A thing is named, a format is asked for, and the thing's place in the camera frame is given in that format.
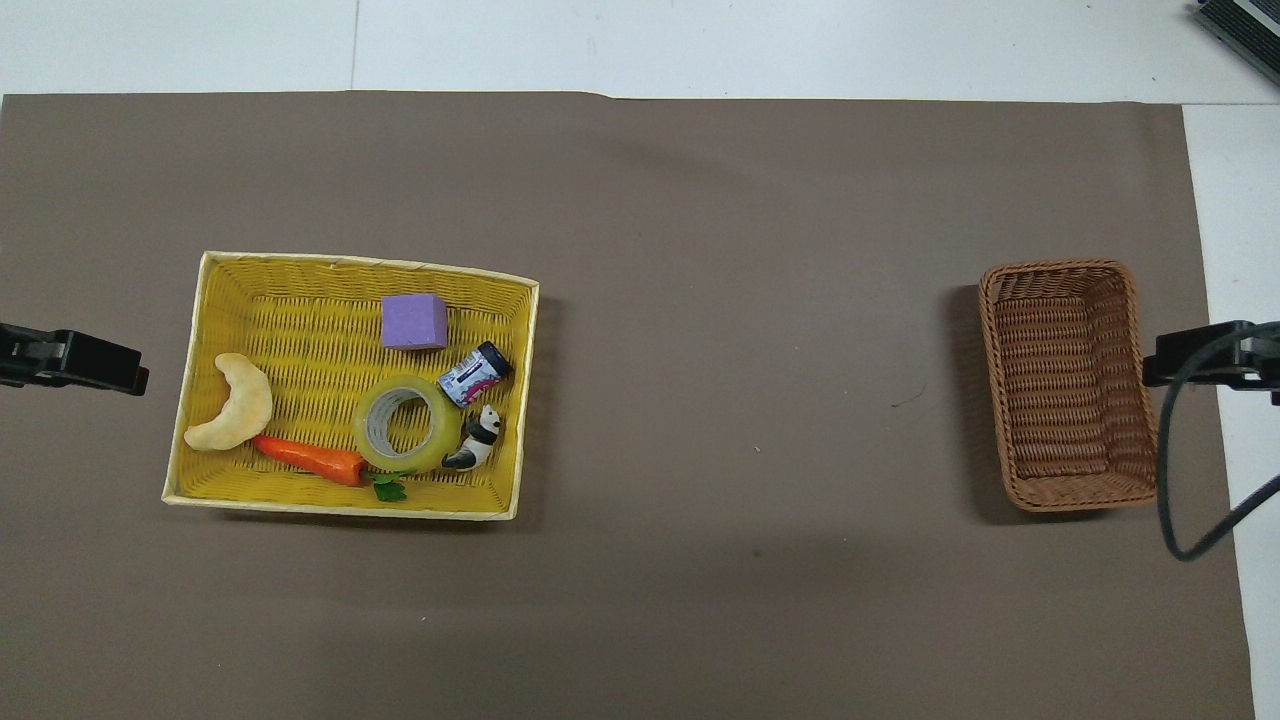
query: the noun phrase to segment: brown wicker basket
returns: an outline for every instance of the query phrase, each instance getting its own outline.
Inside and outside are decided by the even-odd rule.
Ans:
[[[1114,260],[998,265],[979,296],[1010,500],[1038,512],[1151,502],[1156,427],[1129,270]]]

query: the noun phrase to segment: orange carrot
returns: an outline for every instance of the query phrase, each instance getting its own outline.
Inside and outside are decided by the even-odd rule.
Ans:
[[[342,486],[360,487],[374,479],[366,473],[369,462],[358,452],[351,450],[316,447],[270,436],[255,437],[253,447],[268,457],[288,462]]]

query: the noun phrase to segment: purple foam cube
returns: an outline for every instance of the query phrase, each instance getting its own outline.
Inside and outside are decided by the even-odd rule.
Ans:
[[[425,350],[449,343],[444,301],[430,292],[383,297],[383,346]]]

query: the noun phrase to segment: black device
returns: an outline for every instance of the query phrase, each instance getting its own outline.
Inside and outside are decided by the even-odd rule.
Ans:
[[[1247,320],[1233,320],[1157,337],[1156,354],[1142,361],[1142,384],[1167,386],[1197,350],[1256,327]],[[1280,340],[1245,337],[1230,341],[1211,354],[1187,382],[1270,392],[1271,405],[1280,405]]]
[[[0,384],[114,389],[141,396],[150,372],[142,354],[78,331],[33,331],[0,323]]]
[[[1156,437],[1156,509],[1169,552],[1184,562],[1196,560],[1231,532],[1249,512],[1280,492],[1280,475],[1253,491],[1231,509],[1196,544],[1183,550],[1174,534],[1169,510],[1169,437],[1174,404],[1188,383],[1221,384],[1234,389],[1270,391],[1271,404],[1280,405],[1280,322],[1253,324],[1245,320],[1204,325],[1156,338],[1156,354],[1142,361],[1143,384],[1169,386],[1160,407]]]
[[[1280,85],[1280,0],[1199,0],[1196,19]]]

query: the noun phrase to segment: cylindrical container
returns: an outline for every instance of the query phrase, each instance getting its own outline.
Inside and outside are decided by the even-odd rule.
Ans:
[[[461,363],[440,375],[440,389],[458,407],[471,405],[477,395],[512,372],[511,363],[498,352],[492,342],[485,341],[471,351]]]

